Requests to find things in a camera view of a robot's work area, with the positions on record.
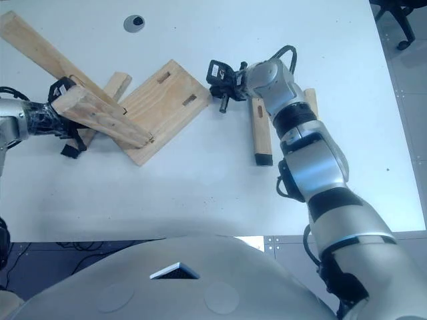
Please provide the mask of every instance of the wooden board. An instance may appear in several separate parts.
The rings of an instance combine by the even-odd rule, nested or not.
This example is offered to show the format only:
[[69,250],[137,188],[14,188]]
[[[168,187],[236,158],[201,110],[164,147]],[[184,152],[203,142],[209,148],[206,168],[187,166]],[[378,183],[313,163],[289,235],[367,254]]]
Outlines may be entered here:
[[257,165],[273,165],[272,141],[270,138],[270,120],[262,99],[250,101],[252,113],[252,134]]
[[153,139],[151,133],[122,115],[121,109],[79,85],[54,100],[52,107],[58,114],[123,141],[131,148],[141,148]]
[[15,12],[0,16],[0,37],[57,79],[74,77],[106,103],[116,102]]
[[316,90],[310,88],[304,90],[304,94],[306,95],[306,99],[308,104],[310,105],[310,108],[312,108],[312,111],[316,115],[316,117],[319,117],[319,111],[318,111],[318,101],[316,99]]
[[211,100],[209,90],[174,60],[169,61],[120,104],[132,122],[146,128],[155,137],[142,149],[117,144],[138,165],[143,165]]
[[[131,81],[132,77],[127,73],[115,72],[104,87],[104,92],[113,98],[114,101],[119,101]],[[97,131],[90,128],[78,129],[78,131],[85,146],[89,147]],[[76,159],[80,154],[77,142],[74,139],[68,140],[61,153]]]

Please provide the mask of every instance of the table surface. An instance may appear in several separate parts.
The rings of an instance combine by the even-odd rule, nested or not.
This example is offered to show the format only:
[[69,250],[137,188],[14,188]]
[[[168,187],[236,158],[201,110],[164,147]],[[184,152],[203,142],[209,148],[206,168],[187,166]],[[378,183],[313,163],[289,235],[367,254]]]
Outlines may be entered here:
[[[296,81],[316,88],[321,120],[350,164],[349,186],[393,231],[424,218],[386,60],[368,1],[0,2],[14,10],[99,86],[114,71],[133,77],[125,95],[175,59],[206,87],[211,59],[238,68],[282,45],[298,50]],[[139,33],[123,30],[132,14]],[[0,84],[46,101],[52,76],[0,40]],[[144,166],[98,134],[78,160],[64,141],[32,137],[10,150],[1,216],[13,241],[148,239],[189,233],[298,235],[307,209],[276,194],[273,167],[256,167],[250,112],[211,104]]]

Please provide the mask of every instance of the wood grain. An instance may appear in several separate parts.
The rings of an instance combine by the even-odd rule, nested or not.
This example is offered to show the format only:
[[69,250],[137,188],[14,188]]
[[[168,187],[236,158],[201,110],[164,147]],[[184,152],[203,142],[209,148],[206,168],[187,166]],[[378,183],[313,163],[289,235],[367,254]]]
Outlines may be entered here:
[[121,109],[107,104],[79,85],[52,102],[52,107],[58,114],[132,147],[141,148],[153,139],[151,133],[122,115]]
[[312,108],[312,111],[316,115],[316,117],[319,117],[319,111],[318,111],[318,101],[316,99],[316,90],[313,88],[309,88],[304,90],[304,94],[306,95],[306,99],[308,104],[310,105],[310,108]]
[[171,60],[121,103],[127,110],[127,117],[149,130],[155,137],[154,142],[138,150],[121,141],[116,142],[135,163],[143,165],[210,100],[209,90]]
[[[104,92],[108,94],[111,98],[113,98],[114,101],[119,101],[119,99],[121,98],[123,93],[126,91],[131,81],[132,81],[132,77],[127,73],[115,72],[113,76],[110,78],[110,80],[108,81],[107,85],[104,87]],[[90,128],[78,129],[78,131],[85,146],[89,147],[97,131]],[[67,144],[65,145],[65,148],[63,151],[64,155],[68,155],[68,152],[66,152],[68,148],[72,148],[71,154],[73,155],[73,157],[77,157],[80,154],[79,148],[77,146],[77,142],[75,142],[74,139],[69,139],[67,141]]]
[[106,103],[114,105],[115,101],[99,88],[91,79],[64,57],[52,44],[45,40],[36,30],[15,12],[9,11],[0,16],[0,37],[30,58],[57,79],[71,77]]
[[257,165],[273,165],[272,141],[270,138],[270,120],[262,99],[250,101],[252,113],[252,133],[254,153]]

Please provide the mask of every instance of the black cable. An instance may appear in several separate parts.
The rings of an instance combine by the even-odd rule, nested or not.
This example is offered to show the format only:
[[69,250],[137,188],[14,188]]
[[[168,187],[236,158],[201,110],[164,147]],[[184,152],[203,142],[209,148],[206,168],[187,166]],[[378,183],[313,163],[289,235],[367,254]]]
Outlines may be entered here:
[[20,260],[20,258],[27,252],[27,250],[29,249],[31,245],[31,242],[28,244],[28,246],[24,249],[24,251],[22,251],[22,253],[20,255],[18,255],[18,258],[16,258],[15,263],[13,264],[12,268],[10,268],[7,273],[6,273],[6,286],[5,288],[7,289],[7,287],[9,286],[9,282],[10,282],[10,273],[12,272],[12,270],[16,267],[16,265],[18,264],[18,261]]
[[282,190],[280,190],[280,183],[281,182],[282,182],[282,177],[279,176],[278,177],[278,182],[276,183],[276,191],[278,192],[278,194],[281,195],[282,197],[293,199],[290,195],[287,195]]
[[304,246],[304,250],[306,250],[306,253],[308,254],[308,257],[316,264],[317,266],[320,266],[320,261],[318,258],[314,256],[310,248],[308,247],[308,235],[310,234],[311,228],[310,225],[307,225],[307,227],[304,229],[304,235],[302,236],[302,244]]
[[72,244],[70,244],[71,242],[56,242],[56,244],[58,245],[58,246],[60,246],[61,248],[63,248],[63,249],[70,249],[70,248],[73,248],[73,245]]
[[75,249],[77,251],[91,252],[99,250],[103,246],[104,242],[100,242],[99,245],[94,248],[93,246],[96,244],[95,241],[92,241],[87,247],[84,247],[80,242],[56,242],[56,244],[63,249]]
[[15,90],[14,88],[0,87],[0,93],[7,93],[9,95],[12,95],[15,99],[29,101],[26,95],[24,95],[22,92],[19,92],[18,90]]
[[80,265],[86,260],[86,259],[88,259],[88,258],[92,258],[92,257],[102,257],[102,256],[105,256],[105,255],[112,255],[113,253],[116,253],[116,252],[119,252],[119,251],[121,251],[121,250],[124,250],[124,249],[127,249],[127,248],[129,248],[129,247],[131,247],[132,245],[134,245],[135,244],[135,240],[133,240],[129,245],[127,245],[126,247],[123,247],[123,248],[120,248],[120,249],[116,249],[116,250],[113,250],[113,251],[110,251],[110,252],[105,252],[105,253],[96,253],[96,254],[93,254],[93,255],[88,255],[88,256],[86,256],[86,257],[84,257],[82,260],[80,260],[79,261],[79,263],[75,266],[75,268],[74,268],[74,270],[73,270],[73,272],[71,273],[71,275],[73,275],[74,273],[76,273],[78,270],[79,270],[79,267],[80,267]]
[[271,57],[270,59],[280,58],[282,55],[284,55],[288,51],[292,51],[292,60],[291,60],[291,65],[289,66],[289,71],[290,73],[294,74],[295,67],[296,67],[296,58],[297,58],[296,49],[294,46],[285,45],[284,47],[280,48],[278,52],[274,53],[273,57]]
[[90,252],[90,251],[97,251],[104,244],[104,242],[102,241],[97,247],[92,248],[95,243],[96,242],[92,241],[92,243],[90,245],[88,245],[87,247],[83,247],[81,245],[81,243],[73,242],[73,246],[74,246],[74,249],[76,249],[78,251],[88,251],[88,252]]
[[11,247],[9,248],[9,252],[7,253],[7,256],[10,256],[11,255],[11,252],[12,252],[12,249],[13,249],[13,245],[14,245],[15,243],[12,243],[11,244]]

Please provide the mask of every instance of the wood piece with black end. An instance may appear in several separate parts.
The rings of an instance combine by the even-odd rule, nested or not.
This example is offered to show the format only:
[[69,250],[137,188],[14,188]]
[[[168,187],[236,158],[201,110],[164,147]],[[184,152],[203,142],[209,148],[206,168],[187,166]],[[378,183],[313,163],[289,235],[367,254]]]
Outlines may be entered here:
[[52,108],[63,117],[122,141],[131,148],[142,148],[153,141],[153,135],[129,120],[121,108],[106,103],[86,88],[75,85],[52,102]]
[[[127,73],[115,72],[108,81],[107,85],[104,87],[104,92],[113,98],[114,101],[119,101],[131,81],[132,77]],[[84,145],[88,148],[97,131],[86,128],[78,129],[78,132]],[[69,139],[61,152],[62,155],[74,159],[78,158],[80,153],[81,151],[79,150],[77,142],[74,139]]]
[[254,136],[254,153],[256,165],[273,165],[270,124],[264,101],[258,98],[250,100],[252,114],[252,135]]

